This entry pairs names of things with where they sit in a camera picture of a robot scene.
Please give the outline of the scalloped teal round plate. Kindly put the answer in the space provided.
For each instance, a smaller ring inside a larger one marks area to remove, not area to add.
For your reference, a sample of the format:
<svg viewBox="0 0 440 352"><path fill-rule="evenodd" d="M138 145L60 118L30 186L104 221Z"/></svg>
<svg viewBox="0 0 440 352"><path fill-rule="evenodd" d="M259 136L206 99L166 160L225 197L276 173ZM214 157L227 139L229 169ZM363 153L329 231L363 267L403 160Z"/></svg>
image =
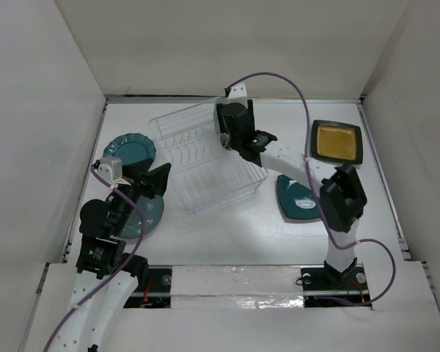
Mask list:
<svg viewBox="0 0 440 352"><path fill-rule="evenodd" d="M144 162L144 171L148 171L156 156L154 142L141 133L127 133L113 139L103 150L103 157L114 156L123 166Z"/></svg>

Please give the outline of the dark teal floral round plate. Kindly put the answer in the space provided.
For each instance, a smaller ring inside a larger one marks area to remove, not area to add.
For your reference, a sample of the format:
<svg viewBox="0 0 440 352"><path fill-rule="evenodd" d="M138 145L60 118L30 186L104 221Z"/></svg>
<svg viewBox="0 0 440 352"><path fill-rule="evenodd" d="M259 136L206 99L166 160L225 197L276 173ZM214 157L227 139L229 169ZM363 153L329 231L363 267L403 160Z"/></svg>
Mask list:
<svg viewBox="0 0 440 352"><path fill-rule="evenodd" d="M137 205L142 210L144 233L148 234L155 229L163 216L164 199L158 195L152 199L140 197ZM137 239L140 236L141 230L142 220L140 215L135 210L132 210L127 223L123 227L120 238L128 240Z"/></svg>

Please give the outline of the black yellow square plate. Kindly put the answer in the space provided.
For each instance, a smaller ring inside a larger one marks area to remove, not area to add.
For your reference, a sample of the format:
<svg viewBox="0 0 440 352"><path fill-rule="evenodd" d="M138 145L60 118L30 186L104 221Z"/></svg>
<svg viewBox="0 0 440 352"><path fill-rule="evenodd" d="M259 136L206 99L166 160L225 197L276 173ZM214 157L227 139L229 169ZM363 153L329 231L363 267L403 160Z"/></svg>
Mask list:
<svg viewBox="0 0 440 352"><path fill-rule="evenodd" d="M361 128L343 122L315 120L309 151L320 161L360 165L363 163Z"/></svg>

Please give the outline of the dark teal square plate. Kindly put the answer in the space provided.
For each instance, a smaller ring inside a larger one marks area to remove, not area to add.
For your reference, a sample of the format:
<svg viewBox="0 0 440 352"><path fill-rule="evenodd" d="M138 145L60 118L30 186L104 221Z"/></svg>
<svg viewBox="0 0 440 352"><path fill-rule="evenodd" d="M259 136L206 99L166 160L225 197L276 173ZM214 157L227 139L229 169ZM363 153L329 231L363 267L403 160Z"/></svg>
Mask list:
<svg viewBox="0 0 440 352"><path fill-rule="evenodd" d="M276 179L276 198L287 219L311 221L320 218L312 192L286 175L279 175Z"/></svg>

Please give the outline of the light green floral round plate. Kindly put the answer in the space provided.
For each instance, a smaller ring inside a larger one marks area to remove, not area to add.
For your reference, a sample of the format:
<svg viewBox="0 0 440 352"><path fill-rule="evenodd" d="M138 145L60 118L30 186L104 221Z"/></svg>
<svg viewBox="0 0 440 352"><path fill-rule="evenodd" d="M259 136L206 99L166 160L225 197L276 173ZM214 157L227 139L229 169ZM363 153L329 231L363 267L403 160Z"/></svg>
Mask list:
<svg viewBox="0 0 440 352"><path fill-rule="evenodd" d="M214 107L214 113L213 113L213 121L214 121L214 128L216 131L216 135L219 138L221 146L225 150L230 150L230 134L225 127L223 117L221 115L221 110L223 108L223 103L217 103Z"/></svg>

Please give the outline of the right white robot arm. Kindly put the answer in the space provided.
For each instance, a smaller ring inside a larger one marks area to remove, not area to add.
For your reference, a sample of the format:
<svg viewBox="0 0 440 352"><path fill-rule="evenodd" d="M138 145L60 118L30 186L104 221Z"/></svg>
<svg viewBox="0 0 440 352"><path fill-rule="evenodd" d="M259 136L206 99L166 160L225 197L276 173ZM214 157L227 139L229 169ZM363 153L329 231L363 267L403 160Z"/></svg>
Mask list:
<svg viewBox="0 0 440 352"><path fill-rule="evenodd" d="M359 220L367 197L354 166L334 166L295 153L277 137L255 128L250 99L215 103L214 123L222 147L243 160L273 170L306 186L314 198L328 233L324 279L332 288L341 288L351 279L356 266L355 246Z"/></svg>

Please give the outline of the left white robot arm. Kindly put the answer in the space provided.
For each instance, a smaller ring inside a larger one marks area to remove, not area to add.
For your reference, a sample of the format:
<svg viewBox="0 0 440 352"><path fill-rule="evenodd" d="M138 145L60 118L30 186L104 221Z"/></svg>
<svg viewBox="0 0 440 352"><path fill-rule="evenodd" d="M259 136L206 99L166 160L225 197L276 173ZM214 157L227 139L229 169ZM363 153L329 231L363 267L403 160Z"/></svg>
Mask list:
<svg viewBox="0 0 440 352"><path fill-rule="evenodd" d="M117 315L134 291L150 283L147 259L125 252L121 234L132 213L140 218L136 247L146 234L147 217L138 201L162 197L172 165L152 169L152 159L111 166L100 159L91 174L109 197L91 199L80 210L81 246L67 313L45 344L45 351L100 351Z"/></svg>

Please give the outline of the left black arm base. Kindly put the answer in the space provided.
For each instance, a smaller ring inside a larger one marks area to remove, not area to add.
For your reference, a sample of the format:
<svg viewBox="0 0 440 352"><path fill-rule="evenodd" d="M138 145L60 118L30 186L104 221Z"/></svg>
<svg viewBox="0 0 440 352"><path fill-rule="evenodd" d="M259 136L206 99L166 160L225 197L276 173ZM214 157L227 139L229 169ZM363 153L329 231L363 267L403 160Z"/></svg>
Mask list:
<svg viewBox="0 0 440 352"><path fill-rule="evenodd" d="M149 267L147 279L126 301L126 309L165 309L171 307L172 266Z"/></svg>

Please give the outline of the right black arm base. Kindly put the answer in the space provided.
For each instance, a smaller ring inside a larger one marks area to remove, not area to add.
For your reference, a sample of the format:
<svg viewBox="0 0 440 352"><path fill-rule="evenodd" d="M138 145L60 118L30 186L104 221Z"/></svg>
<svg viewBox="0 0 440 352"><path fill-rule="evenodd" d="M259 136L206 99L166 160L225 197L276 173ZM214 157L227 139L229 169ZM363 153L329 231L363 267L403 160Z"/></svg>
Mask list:
<svg viewBox="0 0 440 352"><path fill-rule="evenodd" d="M327 264L303 266L295 280L302 288L306 308L346 307L340 301L352 306L367 305L370 291L362 264L354 264L343 274L339 274Z"/></svg>

